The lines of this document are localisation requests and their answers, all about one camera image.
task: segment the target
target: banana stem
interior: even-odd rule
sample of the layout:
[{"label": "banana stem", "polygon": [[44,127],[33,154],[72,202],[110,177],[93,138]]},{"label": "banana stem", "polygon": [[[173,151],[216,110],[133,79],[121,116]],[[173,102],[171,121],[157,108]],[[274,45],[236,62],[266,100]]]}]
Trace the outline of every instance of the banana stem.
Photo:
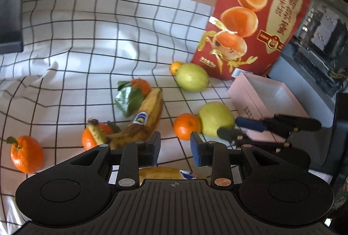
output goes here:
[{"label": "banana stem", "polygon": [[103,131],[100,129],[99,121],[97,119],[88,119],[87,128],[98,145],[107,144],[107,138]]}]

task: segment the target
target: white tag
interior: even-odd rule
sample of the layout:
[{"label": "white tag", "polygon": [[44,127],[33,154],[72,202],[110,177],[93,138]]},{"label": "white tag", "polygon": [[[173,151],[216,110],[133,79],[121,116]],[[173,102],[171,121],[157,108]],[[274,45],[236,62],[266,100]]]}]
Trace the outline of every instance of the white tag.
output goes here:
[{"label": "white tag", "polygon": [[135,124],[141,124],[146,125],[148,115],[146,112],[139,112],[136,117],[134,118],[133,123]]},{"label": "white tag", "polygon": [[234,71],[232,72],[232,75],[231,75],[231,76],[232,76],[233,78],[237,78],[238,75],[241,74],[242,72],[243,72],[243,73],[253,74],[252,72],[245,71],[245,70],[241,70],[241,69],[239,69],[239,68],[235,68]]}]

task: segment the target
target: blue and white sticker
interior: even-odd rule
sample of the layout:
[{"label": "blue and white sticker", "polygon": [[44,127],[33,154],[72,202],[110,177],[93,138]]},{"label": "blue and white sticker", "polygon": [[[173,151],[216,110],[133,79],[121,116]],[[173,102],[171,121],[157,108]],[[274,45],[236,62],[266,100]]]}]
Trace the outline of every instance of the blue and white sticker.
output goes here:
[{"label": "blue and white sticker", "polygon": [[182,178],[186,179],[186,180],[196,179],[196,176],[189,171],[180,170],[180,174],[181,174]]},{"label": "blue and white sticker", "polygon": [[148,115],[146,112],[139,112],[136,117],[134,118],[133,123],[135,124],[141,124],[146,125]]}]

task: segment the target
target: green leaf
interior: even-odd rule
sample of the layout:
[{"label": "green leaf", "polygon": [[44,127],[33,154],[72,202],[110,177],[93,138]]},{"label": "green leaf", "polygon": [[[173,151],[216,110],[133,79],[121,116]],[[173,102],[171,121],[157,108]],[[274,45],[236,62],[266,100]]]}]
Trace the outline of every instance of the green leaf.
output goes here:
[{"label": "green leaf", "polygon": [[131,87],[132,82],[130,81],[118,81],[117,82],[117,91],[121,91],[124,87]]},{"label": "green leaf", "polygon": [[121,129],[116,125],[116,122],[108,121],[107,125],[112,129],[114,134],[121,132]]},{"label": "green leaf", "polygon": [[6,139],[6,143],[8,143],[8,144],[15,144],[16,146],[18,146],[17,140],[15,138],[13,138],[13,137],[8,137]]},{"label": "green leaf", "polygon": [[124,87],[115,97],[115,105],[122,111],[123,116],[130,117],[144,100],[144,96],[139,88]]}]

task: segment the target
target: red cardboard box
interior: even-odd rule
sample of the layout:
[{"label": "red cardboard box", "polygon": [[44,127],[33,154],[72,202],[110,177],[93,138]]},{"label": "red cardboard box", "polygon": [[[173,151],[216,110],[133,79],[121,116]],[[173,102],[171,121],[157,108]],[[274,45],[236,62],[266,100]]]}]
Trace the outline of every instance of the red cardboard box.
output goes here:
[{"label": "red cardboard box", "polygon": [[228,80],[235,68],[267,74],[310,0],[217,0],[192,63]]}]

